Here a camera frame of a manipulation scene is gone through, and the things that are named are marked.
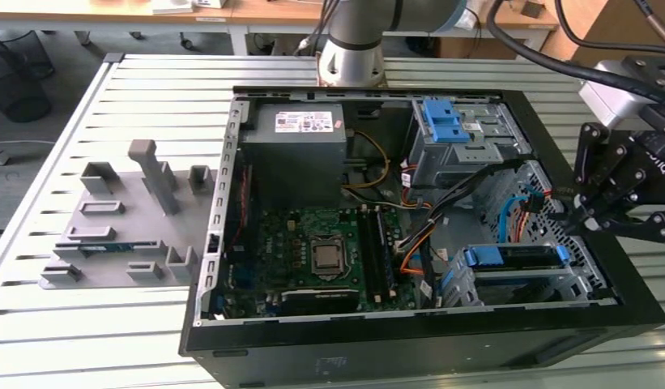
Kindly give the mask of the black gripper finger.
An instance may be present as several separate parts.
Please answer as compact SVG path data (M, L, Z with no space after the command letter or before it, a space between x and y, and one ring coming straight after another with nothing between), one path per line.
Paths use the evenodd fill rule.
M603 224L625 205L625 197L645 180L645 171L631 161L634 133L609 130L599 123L581 126L574 163L574 201L563 225L583 226L590 219Z
M566 217L566 232L570 235L583 235L586 231L665 244L665 211L651 213L645 220L630 217L623 212L607 212L595 217L570 214Z

